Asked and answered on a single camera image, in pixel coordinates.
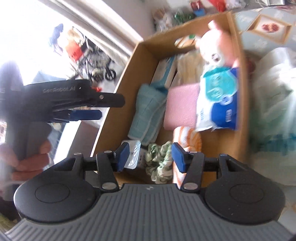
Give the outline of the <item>person's left hand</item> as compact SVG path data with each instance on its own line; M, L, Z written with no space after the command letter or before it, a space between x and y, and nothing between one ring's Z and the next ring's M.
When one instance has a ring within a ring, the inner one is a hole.
M49 152L51 143L45 140L39 147L39 152L35 155L18 160L16 154L6 143L1 143L1 184L5 180L7 172L5 167L11 166L15 170L9 174L9 180L27 181L38 174L50 163Z

